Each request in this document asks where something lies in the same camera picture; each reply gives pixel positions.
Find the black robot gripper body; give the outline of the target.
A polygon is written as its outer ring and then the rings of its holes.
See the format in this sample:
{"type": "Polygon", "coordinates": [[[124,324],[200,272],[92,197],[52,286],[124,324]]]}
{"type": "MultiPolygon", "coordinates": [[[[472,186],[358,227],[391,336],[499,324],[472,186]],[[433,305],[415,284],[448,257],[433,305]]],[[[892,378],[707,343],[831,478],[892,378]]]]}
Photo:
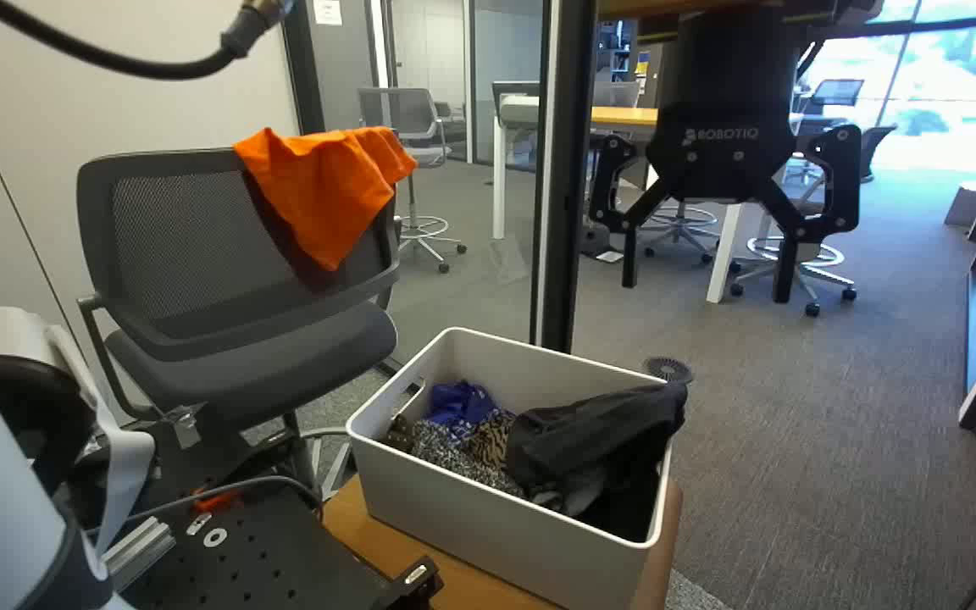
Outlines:
{"type": "Polygon", "coordinates": [[[672,197],[749,199],[792,152],[792,42],[778,6],[720,6],[677,19],[672,92],[648,160],[672,197]]]}

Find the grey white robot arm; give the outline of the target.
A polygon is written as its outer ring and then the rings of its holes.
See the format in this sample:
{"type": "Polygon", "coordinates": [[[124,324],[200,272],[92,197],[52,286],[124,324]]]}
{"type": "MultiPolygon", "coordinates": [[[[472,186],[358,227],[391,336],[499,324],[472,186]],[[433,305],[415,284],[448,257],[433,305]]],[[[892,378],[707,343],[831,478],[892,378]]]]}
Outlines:
{"type": "MultiPolygon", "coordinates": [[[[675,94],[657,126],[732,127],[771,137],[786,127],[792,59],[788,22],[763,0],[691,0],[675,6],[677,39],[691,54],[677,66],[675,94]]],[[[156,443],[122,431],[73,343],[32,312],[0,305],[0,610],[133,610],[105,564],[105,549],[127,521],[156,443]],[[46,447],[46,459],[71,465],[97,438],[108,443],[108,490],[97,538],[54,501],[56,473],[37,473],[37,456],[21,447],[22,413],[62,413],[73,432],[46,447]]]]}

